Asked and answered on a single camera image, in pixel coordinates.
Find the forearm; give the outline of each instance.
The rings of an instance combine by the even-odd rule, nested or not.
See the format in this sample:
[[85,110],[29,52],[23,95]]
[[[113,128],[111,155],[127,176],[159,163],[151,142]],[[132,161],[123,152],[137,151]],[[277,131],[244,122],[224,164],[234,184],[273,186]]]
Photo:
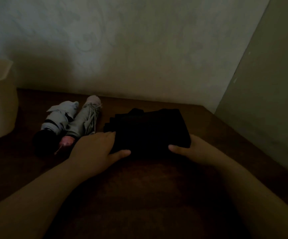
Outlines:
[[215,167],[252,235],[288,238],[288,205],[236,161],[218,156]]
[[64,162],[0,202],[0,238],[42,238],[65,198],[82,181]]

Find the person's left hand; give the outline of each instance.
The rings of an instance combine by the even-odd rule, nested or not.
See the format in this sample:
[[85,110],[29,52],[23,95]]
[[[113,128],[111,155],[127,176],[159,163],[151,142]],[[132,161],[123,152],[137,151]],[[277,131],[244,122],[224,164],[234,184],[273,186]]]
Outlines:
[[98,132],[84,136],[74,146],[67,163],[86,180],[102,173],[113,163],[130,155],[130,150],[109,154],[115,140],[115,132]]

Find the person's right arm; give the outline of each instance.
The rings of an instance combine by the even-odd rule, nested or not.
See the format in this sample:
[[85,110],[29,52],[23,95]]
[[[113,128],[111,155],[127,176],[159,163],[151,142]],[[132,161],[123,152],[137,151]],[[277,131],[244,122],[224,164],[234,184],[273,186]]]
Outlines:
[[170,151],[190,160],[214,166],[245,225],[254,238],[288,238],[288,205],[264,186],[247,169],[191,135],[190,148],[169,145]]

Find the black folded cloth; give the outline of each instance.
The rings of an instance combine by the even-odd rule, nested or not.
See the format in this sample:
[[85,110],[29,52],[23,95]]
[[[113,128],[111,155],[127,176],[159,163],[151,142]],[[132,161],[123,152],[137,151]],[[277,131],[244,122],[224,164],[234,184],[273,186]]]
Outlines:
[[190,136],[178,109],[144,112],[134,108],[116,114],[104,126],[104,132],[116,132],[111,153],[129,149],[132,155],[166,155],[168,145],[190,147]]

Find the gray fabric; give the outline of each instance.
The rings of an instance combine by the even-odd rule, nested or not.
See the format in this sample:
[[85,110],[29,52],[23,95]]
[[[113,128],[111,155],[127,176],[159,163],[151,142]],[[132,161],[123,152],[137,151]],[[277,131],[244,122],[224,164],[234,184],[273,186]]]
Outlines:
[[75,119],[67,125],[66,135],[80,138],[95,133],[96,120],[100,110],[101,107],[96,104],[85,104]]
[[77,101],[64,101],[59,105],[52,106],[49,110],[47,110],[47,112],[51,113],[46,119],[53,121],[57,126],[52,123],[45,122],[42,124],[41,130],[49,129],[55,132],[57,135],[61,134],[69,123],[66,114],[73,119],[78,107],[79,103]]

